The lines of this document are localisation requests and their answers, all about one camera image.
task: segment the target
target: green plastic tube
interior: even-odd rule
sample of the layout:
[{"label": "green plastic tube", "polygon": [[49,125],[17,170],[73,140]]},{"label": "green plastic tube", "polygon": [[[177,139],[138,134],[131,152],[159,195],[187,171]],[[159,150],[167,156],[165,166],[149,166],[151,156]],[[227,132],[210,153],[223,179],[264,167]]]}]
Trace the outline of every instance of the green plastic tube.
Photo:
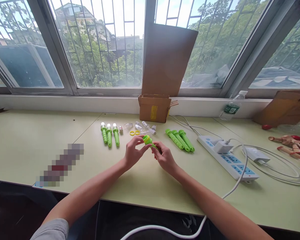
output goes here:
[{"label": "green plastic tube", "polygon": [[102,137],[103,137],[103,142],[104,143],[107,143],[108,140],[107,140],[107,128],[106,128],[106,125],[104,124],[104,122],[101,123],[101,132],[102,132]]},{"label": "green plastic tube", "polygon": [[178,131],[177,130],[173,130],[172,133],[181,142],[182,146],[184,147],[184,150],[186,150],[187,152],[190,152],[190,148],[188,147],[188,145],[186,144],[186,142],[180,137]]},{"label": "green plastic tube", "polygon": [[186,142],[186,144],[188,145],[188,147],[190,148],[190,151],[191,151],[191,152],[194,152],[194,147],[193,147],[193,145],[191,144],[190,140],[187,138],[186,132],[183,131],[183,130],[179,130],[179,134],[180,134],[180,136],[182,137],[182,139]]},{"label": "green plastic tube", "polygon": [[110,123],[107,124],[107,135],[108,135],[108,147],[112,146],[112,130],[111,130],[111,125]]},{"label": "green plastic tube", "polygon": [[142,139],[143,139],[144,144],[152,144],[151,147],[154,147],[154,148],[158,149],[158,148],[156,147],[156,145],[154,145],[154,144],[152,143],[152,139],[150,138],[149,135],[144,135],[144,137],[143,137]]},{"label": "green plastic tube", "polygon": [[116,141],[116,146],[119,147],[120,142],[119,142],[119,130],[117,128],[117,125],[114,123],[112,125],[112,131],[113,131],[113,135],[114,135],[114,140]]},{"label": "green plastic tube", "polygon": [[178,146],[178,148],[180,148],[181,150],[184,149],[181,142],[176,138],[175,135],[173,135],[172,131],[169,128],[166,129],[166,134],[172,139],[172,141]]}]

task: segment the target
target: white power strip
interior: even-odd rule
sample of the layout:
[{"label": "white power strip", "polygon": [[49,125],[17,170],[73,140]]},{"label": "white power strip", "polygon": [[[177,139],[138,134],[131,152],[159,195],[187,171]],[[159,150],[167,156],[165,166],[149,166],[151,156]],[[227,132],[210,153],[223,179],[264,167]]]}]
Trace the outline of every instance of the white power strip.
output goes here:
[{"label": "white power strip", "polygon": [[[198,136],[198,142],[223,166],[230,175],[238,180],[242,174],[244,163],[237,159],[232,153],[217,153],[213,150],[214,145],[211,143],[212,137],[210,136]],[[251,169],[246,167],[243,174],[242,181],[251,181],[259,178],[258,174],[255,174]]]}]

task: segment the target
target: bottle cap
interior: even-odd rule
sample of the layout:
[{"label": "bottle cap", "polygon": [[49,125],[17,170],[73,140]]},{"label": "bottle cap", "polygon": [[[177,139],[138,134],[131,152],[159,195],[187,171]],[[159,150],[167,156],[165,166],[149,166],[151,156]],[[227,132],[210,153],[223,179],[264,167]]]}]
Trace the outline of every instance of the bottle cap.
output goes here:
[{"label": "bottle cap", "polygon": [[240,91],[239,94],[240,95],[246,95],[248,93],[248,91]]}]

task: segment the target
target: gray sleeve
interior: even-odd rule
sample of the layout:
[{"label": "gray sleeve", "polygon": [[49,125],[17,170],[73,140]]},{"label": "gray sleeve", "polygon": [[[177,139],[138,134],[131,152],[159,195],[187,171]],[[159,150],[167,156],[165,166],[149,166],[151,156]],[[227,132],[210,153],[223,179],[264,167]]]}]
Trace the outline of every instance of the gray sleeve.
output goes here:
[{"label": "gray sleeve", "polygon": [[69,224],[65,219],[53,219],[33,234],[30,240],[66,240],[69,233]]}]

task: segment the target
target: red ball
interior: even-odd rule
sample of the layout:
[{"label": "red ball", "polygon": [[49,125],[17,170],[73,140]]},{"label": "red ball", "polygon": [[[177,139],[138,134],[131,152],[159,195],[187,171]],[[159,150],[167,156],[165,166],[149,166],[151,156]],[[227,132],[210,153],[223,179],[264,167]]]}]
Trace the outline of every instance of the red ball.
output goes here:
[{"label": "red ball", "polygon": [[270,126],[270,125],[262,125],[263,130],[269,130],[271,128],[272,128],[272,126]]},{"label": "red ball", "polygon": [[294,140],[300,141],[300,137],[297,136],[297,135],[293,135],[292,138],[293,138]]}]

